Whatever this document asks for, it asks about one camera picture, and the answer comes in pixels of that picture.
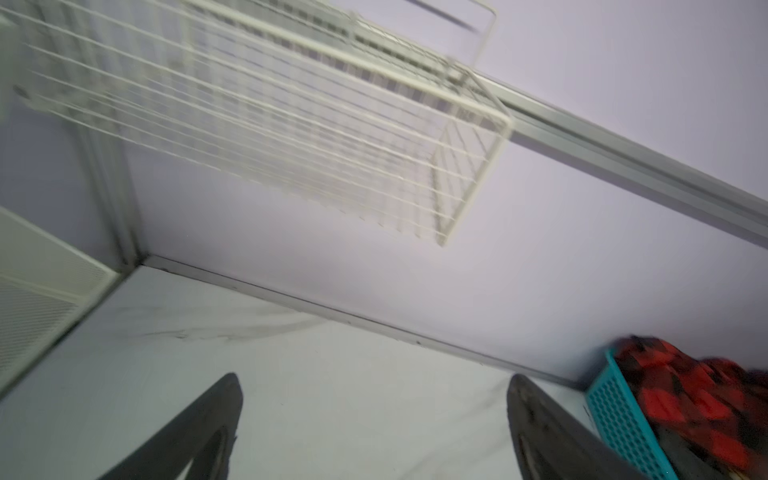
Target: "floor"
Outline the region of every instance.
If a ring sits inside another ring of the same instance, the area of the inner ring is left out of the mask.
[[[148,267],[0,403],[4,476],[97,478],[226,372],[232,479],[520,478],[511,372]]]

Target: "teal plastic basket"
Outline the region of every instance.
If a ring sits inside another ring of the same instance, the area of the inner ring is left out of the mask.
[[[587,390],[587,405],[600,437],[648,478],[677,480],[614,360],[614,350],[608,350],[605,357],[608,365]]]

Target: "laundry basket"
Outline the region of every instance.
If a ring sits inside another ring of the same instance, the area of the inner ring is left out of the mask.
[[[616,364],[614,350],[609,349],[605,358],[606,367],[587,391],[587,405],[600,437],[648,478],[677,480],[672,465]]]
[[[33,108],[440,244],[513,128],[472,68],[321,2],[0,13],[21,27]]]

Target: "clothing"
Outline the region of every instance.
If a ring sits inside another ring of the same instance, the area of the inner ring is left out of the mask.
[[[615,358],[652,426],[676,432],[727,467],[765,468],[768,373],[728,359],[695,360],[655,338],[626,339]]]

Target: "white wall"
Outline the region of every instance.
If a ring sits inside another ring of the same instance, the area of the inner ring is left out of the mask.
[[[521,478],[511,372],[146,267],[0,402],[3,478],[99,478],[228,372],[231,480]]]
[[[115,243],[62,121],[21,102],[0,124],[0,205],[120,268]]]
[[[766,4],[497,3],[482,71],[768,197]],[[150,250],[173,260],[569,379],[630,333],[768,366],[765,250],[513,145],[443,250],[129,156]]]

